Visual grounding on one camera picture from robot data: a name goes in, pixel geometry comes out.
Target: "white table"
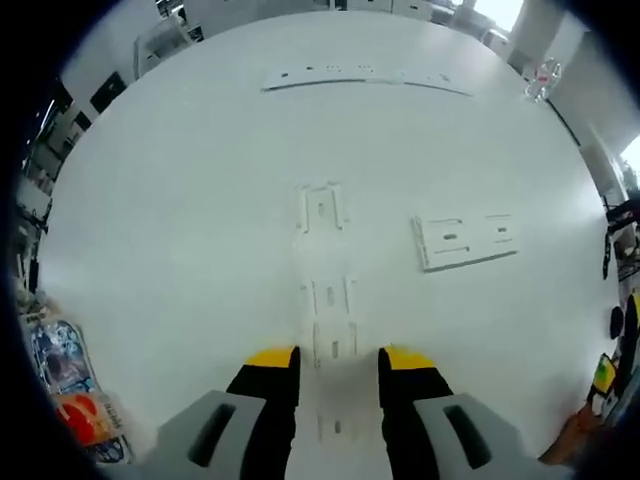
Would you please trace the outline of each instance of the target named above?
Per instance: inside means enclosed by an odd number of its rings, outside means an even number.
[[[261,91],[305,65],[446,73],[473,96],[364,83]],[[129,87],[68,157],[40,260],[134,443],[148,447],[257,349],[301,341],[300,285],[333,263],[357,278],[368,352],[426,352],[454,391],[540,454],[613,349],[617,285],[615,273],[602,280],[606,221],[587,168],[523,89],[468,36],[364,12],[237,28]],[[329,181],[350,219],[341,253],[302,262],[296,189]],[[520,253],[419,271],[413,215],[505,209]]]

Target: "white wall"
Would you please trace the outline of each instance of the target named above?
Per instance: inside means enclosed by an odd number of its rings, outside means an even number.
[[[16,201],[29,213],[34,213],[36,217],[42,218],[47,213],[47,207],[51,197],[40,190],[26,177],[20,178]]]
[[[33,152],[33,160],[46,171],[51,178],[56,178],[60,170],[61,161],[44,145],[37,145]]]
[[[160,20],[154,0],[123,0],[89,32],[69,59],[60,75],[62,83],[89,120],[98,116],[91,97],[114,71],[125,84],[134,81],[133,43]]]
[[[209,38],[240,25],[279,15],[326,10],[313,0],[184,0],[190,27],[199,25]]]
[[[640,134],[640,112],[594,33],[586,33],[551,101],[583,145],[591,129],[619,155]]]

